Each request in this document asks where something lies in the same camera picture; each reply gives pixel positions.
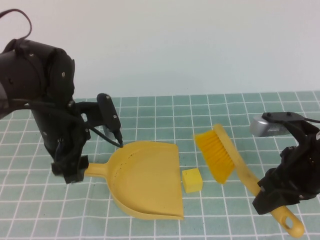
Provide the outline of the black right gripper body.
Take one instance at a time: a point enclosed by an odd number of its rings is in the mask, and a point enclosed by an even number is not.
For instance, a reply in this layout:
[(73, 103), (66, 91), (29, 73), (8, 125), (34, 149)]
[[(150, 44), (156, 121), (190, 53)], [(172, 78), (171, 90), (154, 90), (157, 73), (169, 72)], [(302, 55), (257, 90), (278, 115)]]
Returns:
[(304, 136), (297, 146), (286, 147), (275, 169), (295, 186), (299, 200), (315, 198), (320, 193), (320, 133)]

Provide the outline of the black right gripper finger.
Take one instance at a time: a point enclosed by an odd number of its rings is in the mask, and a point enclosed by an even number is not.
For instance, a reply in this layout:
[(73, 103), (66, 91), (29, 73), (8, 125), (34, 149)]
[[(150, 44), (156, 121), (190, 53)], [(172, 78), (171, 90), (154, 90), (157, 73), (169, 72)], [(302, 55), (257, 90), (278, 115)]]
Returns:
[(253, 200), (253, 206), (259, 215), (264, 215), (282, 207), (295, 205), (300, 202), (300, 198), (293, 191), (260, 191)]
[(295, 190), (295, 186), (292, 185), (287, 178), (283, 177), (281, 172), (278, 172), (275, 169), (269, 169), (264, 177), (258, 182), (258, 185), (264, 193)]

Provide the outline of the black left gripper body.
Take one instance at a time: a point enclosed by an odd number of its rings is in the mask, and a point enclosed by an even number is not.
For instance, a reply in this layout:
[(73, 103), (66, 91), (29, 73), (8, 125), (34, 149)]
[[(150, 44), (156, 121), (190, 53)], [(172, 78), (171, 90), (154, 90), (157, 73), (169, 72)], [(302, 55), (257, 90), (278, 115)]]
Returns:
[(46, 109), (37, 111), (37, 126), (44, 146), (54, 163), (79, 164), (90, 133), (79, 110)]

